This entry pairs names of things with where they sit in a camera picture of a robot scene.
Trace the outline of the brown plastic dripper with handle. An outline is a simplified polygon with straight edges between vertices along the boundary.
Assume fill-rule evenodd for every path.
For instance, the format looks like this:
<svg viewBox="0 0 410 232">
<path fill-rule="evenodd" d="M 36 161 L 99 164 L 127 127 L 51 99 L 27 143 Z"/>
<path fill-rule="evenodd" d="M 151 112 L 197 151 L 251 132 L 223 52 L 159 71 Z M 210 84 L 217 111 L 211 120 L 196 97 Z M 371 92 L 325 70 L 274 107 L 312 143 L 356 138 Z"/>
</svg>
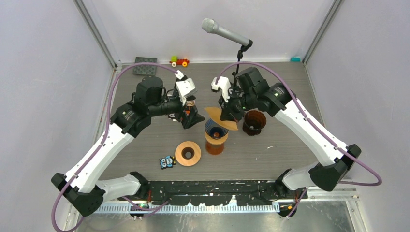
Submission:
<svg viewBox="0 0 410 232">
<path fill-rule="evenodd" d="M 249 136 L 259 135 L 266 125 L 266 117 L 263 112 L 250 110 L 243 118 L 242 130 Z"/>
</svg>

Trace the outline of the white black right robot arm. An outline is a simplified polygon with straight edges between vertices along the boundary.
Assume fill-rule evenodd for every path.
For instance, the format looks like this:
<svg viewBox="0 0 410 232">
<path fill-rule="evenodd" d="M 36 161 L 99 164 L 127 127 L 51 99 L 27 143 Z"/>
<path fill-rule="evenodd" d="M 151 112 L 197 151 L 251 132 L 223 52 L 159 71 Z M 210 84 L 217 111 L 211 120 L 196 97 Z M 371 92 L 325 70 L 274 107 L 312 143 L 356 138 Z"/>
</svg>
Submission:
<svg viewBox="0 0 410 232">
<path fill-rule="evenodd" d="M 211 83 L 213 92 L 221 91 L 221 121 L 238 122 L 245 112 L 253 109 L 268 113 L 287 126 L 313 152 L 318 162 L 299 169 L 287 169 L 276 179 L 276 192 L 289 198 L 297 189 L 317 186 L 332 191 L 352 167 L 353 160 L 347 152 L 357 158 L 361 149 L 353 144 L 334 139 L 331 144 L 326 138 L 333 135 L 305 109 L 302 103 L 292 98 L 284 84 L 269 85 L 259 70 L 249 67 L 241 71 L 233 86 L 227 77 L 215 77 Z"/>
</svg>

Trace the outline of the blue plastic dripper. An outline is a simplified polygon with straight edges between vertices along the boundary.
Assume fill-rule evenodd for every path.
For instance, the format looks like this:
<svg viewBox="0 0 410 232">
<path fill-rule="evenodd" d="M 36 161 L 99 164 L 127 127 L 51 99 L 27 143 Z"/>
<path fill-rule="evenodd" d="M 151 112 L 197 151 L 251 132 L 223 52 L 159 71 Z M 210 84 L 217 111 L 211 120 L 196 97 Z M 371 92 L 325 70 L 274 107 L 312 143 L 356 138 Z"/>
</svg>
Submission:
<svg viewBox="0 0 410 232">
<path fill-rule="evenodd" d="M 216 138 L 220 138 L 224 136 L 226 133 L 229 132 L 229 130 L 225 127 L 220 126 L 218 123 L 216 123 L 212 119 L 209 119 L 205 123 L 205 132 L 211 137 L 216 139 Z"/>
</svg>

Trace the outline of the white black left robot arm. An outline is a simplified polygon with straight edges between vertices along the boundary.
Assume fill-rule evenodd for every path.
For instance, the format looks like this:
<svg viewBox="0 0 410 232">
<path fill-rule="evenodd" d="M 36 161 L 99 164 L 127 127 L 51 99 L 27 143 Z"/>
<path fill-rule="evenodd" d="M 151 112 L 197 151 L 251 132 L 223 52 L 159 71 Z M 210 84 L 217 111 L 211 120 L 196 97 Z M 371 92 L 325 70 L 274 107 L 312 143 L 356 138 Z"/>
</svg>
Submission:
<svg viewBox="0 0 410 232">
<path fill-rule="evenodd" d="M 51 182 L 80 215 L 87 217 L 104 202 L 123 196 L 137 200 L 148 196 L 149 182 L 138 172 L 103 181 L 100 176 L 119 152 L 151 124 L 153 117 L 172 115 L 184 129 L 204 121 L 196 106 L 189 105 L 196 92 L 191 78 L 177 78 L 171 91 L 168 96 L 163 81 L 156 76 L 143 78 L 132 99 L 111 116 L 108 129 L 90 151 L 65 174 L 52 177 Z"/>
</svg>

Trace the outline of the orange glass carafe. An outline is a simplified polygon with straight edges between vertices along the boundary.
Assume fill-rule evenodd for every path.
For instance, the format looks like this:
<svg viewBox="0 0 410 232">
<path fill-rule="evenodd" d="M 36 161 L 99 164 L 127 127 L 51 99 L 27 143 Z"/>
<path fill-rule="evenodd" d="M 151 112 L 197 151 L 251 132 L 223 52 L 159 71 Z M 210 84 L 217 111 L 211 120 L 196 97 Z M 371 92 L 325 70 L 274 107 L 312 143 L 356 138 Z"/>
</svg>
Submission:
<svg viewBox="0 0 410 232">
<path fill-rule="evenodd" d="M 219 155 L 224 150 L 224 144 L 214 145 L 209 142 L 205 144 L 206 151 L 211 155 Z"/>
</svg>

